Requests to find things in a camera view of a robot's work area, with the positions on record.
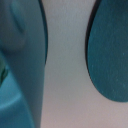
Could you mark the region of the gripper teal padded right finger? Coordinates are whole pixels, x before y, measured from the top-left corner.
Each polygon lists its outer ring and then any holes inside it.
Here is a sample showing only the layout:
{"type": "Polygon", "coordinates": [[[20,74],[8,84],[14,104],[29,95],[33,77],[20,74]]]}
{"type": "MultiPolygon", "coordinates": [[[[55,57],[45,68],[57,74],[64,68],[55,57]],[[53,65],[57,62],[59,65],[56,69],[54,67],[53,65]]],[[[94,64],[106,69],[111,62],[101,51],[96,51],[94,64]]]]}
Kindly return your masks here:
{"type": "Polygon", "coordinates": [[[128,102],[128,0],[101,0],[87,49],[88,70],[106,98],[128,102]]]}

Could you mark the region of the gripper teal padded left finger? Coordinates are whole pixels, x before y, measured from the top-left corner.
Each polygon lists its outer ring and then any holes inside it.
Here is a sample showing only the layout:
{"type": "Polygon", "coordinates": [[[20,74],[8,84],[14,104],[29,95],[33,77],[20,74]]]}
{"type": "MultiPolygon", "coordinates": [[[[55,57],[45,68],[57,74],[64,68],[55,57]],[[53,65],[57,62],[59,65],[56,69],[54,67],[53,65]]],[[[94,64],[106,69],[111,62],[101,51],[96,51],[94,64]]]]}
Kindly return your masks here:
{"type": "Polygon", "coordinates": [[[41,0],[0,0],[0,128],[40,128],[47,23],[41,0]]]}

